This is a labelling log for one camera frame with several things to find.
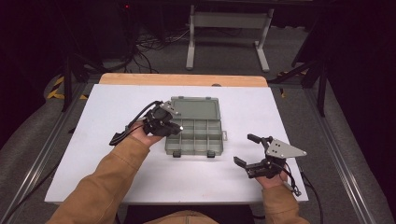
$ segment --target person's right arm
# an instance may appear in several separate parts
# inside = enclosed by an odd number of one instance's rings
[[[262,202],[266,224],[309,223],[299,216],[299,205],[291,191],[283,184],[287,180],[285,173],[271,179],[264,176],[256,177],[262,185]]]

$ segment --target white tabletop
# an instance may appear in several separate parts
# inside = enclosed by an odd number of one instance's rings
[[[93,87],[64,158],[49,187],[45,202],[61,203],[78,181],[91,174],[112,149],[108,144],[146,105],[172,96],[219,98],[222,130],[228,134],[221,156],[173,158],[166,155],[165,139],[151,147],[131,189],[129,204],[260,203],[261,186],[233,162],[248,164],[264,158],[264,148],[247,139],[248,133],[273,136],[288,143],[270,88],[101,85]],[[307,195],[295,159],[288,164],[302,195]]]

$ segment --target hand-mounted device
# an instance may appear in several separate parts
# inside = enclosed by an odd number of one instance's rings
[[[142,114],[146,112],[151,106],[146,115],[142,118]],[[122,133],[115,133],[110,141],[111,146],[116,146],[122,139],[124,139],[131,130],[132,126],[138,120],[143,120],[143,130],[146,134],[152,133],[157,136],[169,136],[171,134],[178,134],[183,130],[183,127],[171,122],[172,114],[176,115],[178,112],[172,107],[171,102],[154,101],[147,105],[128,125],[125,126],[125,131]]]
[[[242,161],[238,157],[233,157],[233,161],[235,162],[235,164],[244,168],[249,178],[259,176],[272,178],[275,175],[279,175],[282,171],[284,171],[290,177],[291,181],[291,185],[285,183],[286,186],[297,196],[300,196],[301,192],[295,185],[294,178],[291,175],[291,172],[285,169],[285,165],[287,165],[287,158],[306,156],[306,152],[300,150],[297,147],[292,147],[289,144],[277,140],[272,136],[264,138],[258,137],[250,133],[247,135],[247,139],[257,144],[262,143],[265,152],[265,159],[258,163],[247,164],[245,161]]]

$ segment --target gray carpet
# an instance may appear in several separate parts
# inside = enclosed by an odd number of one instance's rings
[[[300,28],[271,28],[264,45],[271,71],[264,74],[252,47],[252,40],[257,34],[257,32],[243,30],[237,37],[230,37],[217,31],[203,30],[197,36],[192,71],[185,69],[188,46],[185,38],[187,36],[164,49],[151,49],[145,52],[145,55],[149,58],[152,68],[160,73],[265,76],[267,79],[272,79],[277,73],[291,69],[290,64],[307,35]],[[139,63],[148,66],[143,58],[136,57],[136,59]],[[117,62],[109,61],[106,66],[113,63]],[[149,72],[143,67],[139,70],[135,63],[130,63],[127,71]],[[55,79],[56,77],[49,83],[48,88],[43,92],[44,95],[48,94]],[[97,82],[97,79],[92,79],[90,82],[85,93],[90,92],[92,83]],[[318,191],[323,206],[324,223],[360,223],[334,165],[324,136],[314,119],[314,111],[308,104],[304,90],[296,86],[285,86],[286,97],[281,97],[278,88],[273,88],[273,93],[290,143],[308,152],[307,157],[299,158],[297,162],[304,168],[306,175]],[[55,144],[43,175],[62,157],[72,136],[68,131],[76,127],[85,103],[86,100],[78,100]],[[52,127],[61,114],[62,106],[62,100],[48,99],[45,105],[22,124],[0,151],[1,215],[6,212],[26,172],[44,146]],[[361,189],[361,196],[367,202],[376,223],[394,223],[387,200],[367,166],[330,86],[326,92],[325,114],[342,155]],[[51,216],[57,206],[43,202],[49,185],[50,179],[28,200],[15,223],[44,223]],[[310,189],[307,192],[310,201],[301,203],[301,216],[311,223],[319,223],[319,210],[315,195]],[[262,215],[260,204],[252,204],[251,208],[255,215]],[[122,205],[120,207],[121,219],[124,216],[125,205]]]

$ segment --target aluminum rail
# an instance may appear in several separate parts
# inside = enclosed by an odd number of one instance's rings
[[[334,135],[332,134],[332,130],[330,129],[329,123],[325,118],[323,118],[317,109],[317,99],[312,89],[304,89],[304,93],[306,98],[308,99],[308,103],[310,104],[312,110],[315,114],[315,119],[319,124],[319,128],[322,130],[327,146],[329,148],[329,152],[332,156],[332,160],[337,168],[338,174],[341,177],[341,180],[346,189],[346,193],[349,196],[350,201],[355,209],[355,212],[358,216],[358,219],[361,223],[370,223],[374,224],[375,220],[373,215],[371,214],[367,203],[364,201],[364,198],[361,194],[361,190],[356,182],[356,179],[352,172],[347,167],[347,164],[343,158],[341,150],[337,145]]]
[[[18,208],[14,214],[6,221],[6,218],[8,214],[14,209],[17,204],[23,200],[23,198],[29,194],[29,192],[32,190],[32,188],[35,187],[35,183],[37,182],[38,178],[41,176],[41,173],[44,170],[44,167],[52,153],[53,147],[55,146],[56,142],[59,139],[59,135],[61,133],[61,130],[63,129],[65,123],[67,122],[70,114],[73,112],[73,109],[80,97],[80,95],[83,93],[86,84],[85,83],[77,83],[75,84],[76,88],[73,92],[73,99],[70,104],[70,106],[64,111],[60,117],[57,119],[54,127],[52,128],[49,137],[46,140],[46,143],[44,146],[41,148],[40,153],[38,154],[37,158],[35,159],[35,162],[33,163],[32,167],[28,171],[26,177],[24,178],[18,192],[16,193],[14,199],[12,200],[11,204],[8,207],[8,210],[6,213],[3,215],[1,219],[1,224],[10,224],[14,223],[16,219],[18,218],[23,206],[21,205],[20,208]]]

